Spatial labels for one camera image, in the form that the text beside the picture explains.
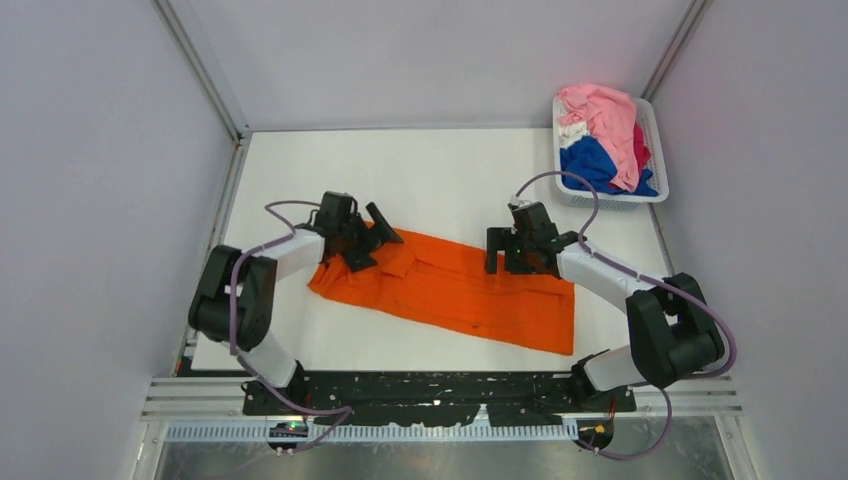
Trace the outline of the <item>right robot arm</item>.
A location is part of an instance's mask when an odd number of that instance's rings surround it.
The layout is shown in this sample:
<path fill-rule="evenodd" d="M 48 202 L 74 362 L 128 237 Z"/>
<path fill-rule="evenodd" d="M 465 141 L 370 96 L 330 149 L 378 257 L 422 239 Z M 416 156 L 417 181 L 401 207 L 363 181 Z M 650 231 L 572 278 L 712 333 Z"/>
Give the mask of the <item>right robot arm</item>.
<path fill-rule="evenodd" d="M 735 358 L 722 320 L 688 274 L 657 279 L 597 249 L 584 231 L 559 232 L 540 202 L 514 204 L 513 223 L 486 231 L 485 270 L 548 275 L 579 285 L 624 313 L 629 342 L 578 361 L 568 385 L 574 403 L 596 410 L 611 391 L 665 389 L 706 367 Z"/>

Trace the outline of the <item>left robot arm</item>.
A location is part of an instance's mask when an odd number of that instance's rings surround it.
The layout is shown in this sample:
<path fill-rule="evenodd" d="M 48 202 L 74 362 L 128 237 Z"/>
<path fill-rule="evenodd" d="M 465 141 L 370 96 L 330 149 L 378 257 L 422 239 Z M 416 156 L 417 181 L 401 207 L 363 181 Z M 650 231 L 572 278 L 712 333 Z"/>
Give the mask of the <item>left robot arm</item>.
<path fill-rule="evenodd" d="M 309 202 L 308 219 L 277 218 L 288 233 L 248 250 L 217 245 L 209 253 L 188 311 L 188 325 L 224 344 L 247 371 L 270 384 L 280 412 L 298 412 L 307 398 L 295 380 L 301 363 L 270 330 L 277 283 L 309 267 L 339 260 L 353 272 L 376 266 L 375 254 L 403 239 L 374 203 L 360 206 L 346 193 L 327 191 Z"/>

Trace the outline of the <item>orange t shirt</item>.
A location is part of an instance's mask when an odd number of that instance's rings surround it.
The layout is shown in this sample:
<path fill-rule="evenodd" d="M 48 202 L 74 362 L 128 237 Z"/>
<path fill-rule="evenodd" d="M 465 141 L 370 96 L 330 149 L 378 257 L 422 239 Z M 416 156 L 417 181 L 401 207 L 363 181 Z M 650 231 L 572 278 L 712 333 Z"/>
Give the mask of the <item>orange t shirt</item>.
<path fill-rule="evenodd" d="M 568 356 L 575 351 L 575 286 L 550 275 L 485 271 L 483 249 L 403 230 L 359 272 L 334 256 L 308 283 L 334 302 Z"/>

